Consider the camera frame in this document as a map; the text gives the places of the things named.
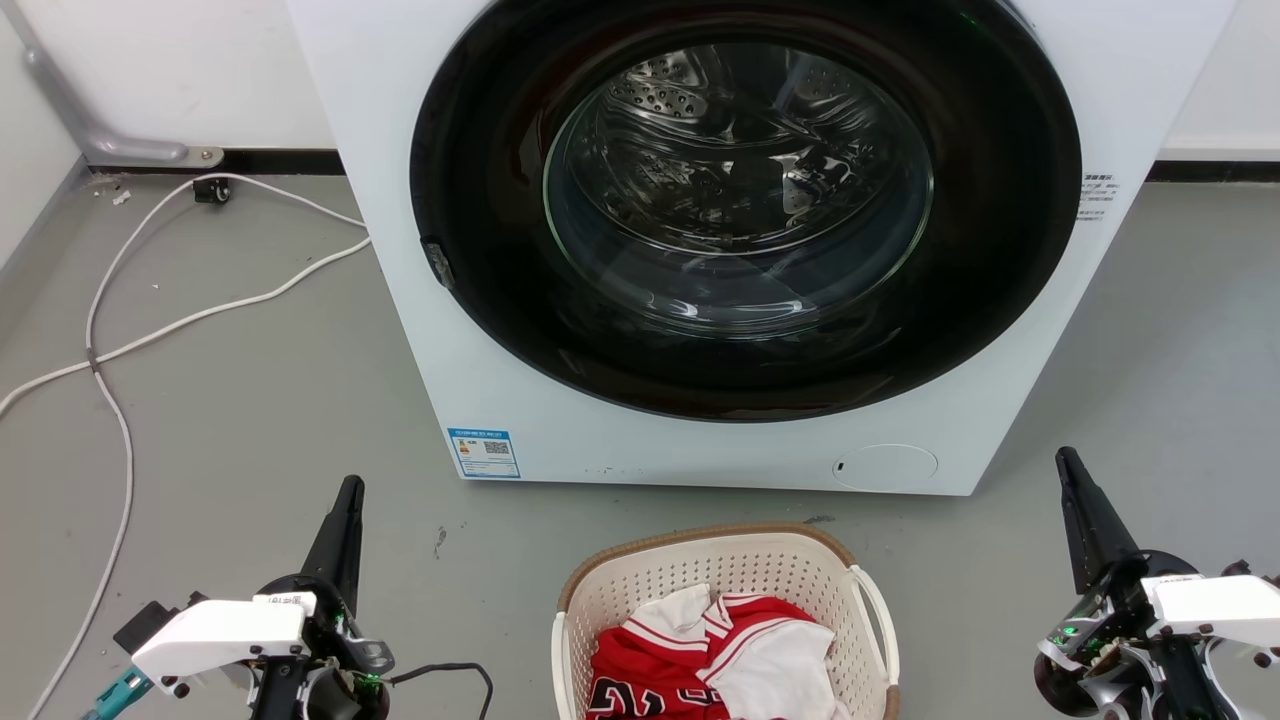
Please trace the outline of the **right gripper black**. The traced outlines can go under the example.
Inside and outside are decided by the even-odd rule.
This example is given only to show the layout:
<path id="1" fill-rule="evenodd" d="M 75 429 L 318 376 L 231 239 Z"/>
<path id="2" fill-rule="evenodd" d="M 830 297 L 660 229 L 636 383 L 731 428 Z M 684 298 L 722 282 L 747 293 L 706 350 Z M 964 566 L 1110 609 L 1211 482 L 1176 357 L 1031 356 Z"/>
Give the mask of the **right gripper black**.
<path id="1" fill-rule="evenodd" d="M 1160 624 L 1143 587 L 1190 575 L 1193 566 L 1161 551 L 1137 552 L 1074 447 L 1059 448 L 1056 468 L 1071 577 L 1082 596 L 1039 643 L 1036 688 L 1069 717 L 1201 719 L 1203 638 Z"/>

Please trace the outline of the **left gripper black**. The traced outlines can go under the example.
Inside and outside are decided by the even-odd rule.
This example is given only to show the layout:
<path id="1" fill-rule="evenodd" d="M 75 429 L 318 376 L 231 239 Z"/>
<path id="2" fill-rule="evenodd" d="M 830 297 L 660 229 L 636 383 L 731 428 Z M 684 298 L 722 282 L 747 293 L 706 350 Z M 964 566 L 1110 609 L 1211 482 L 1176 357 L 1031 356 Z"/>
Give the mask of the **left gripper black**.
<path id="1" fill-rule="evenodd" d="M 252 660 L 253 719 L 387 719 L 390 692 L 381 675 L 394 667 L 383 641 L 356 621 L 364 541 L 365 482 L 346 477 L 303 562 L 303 574 L 279 578 L 260 594 L 315 596 L 301 641 L 283 655 Z"/>

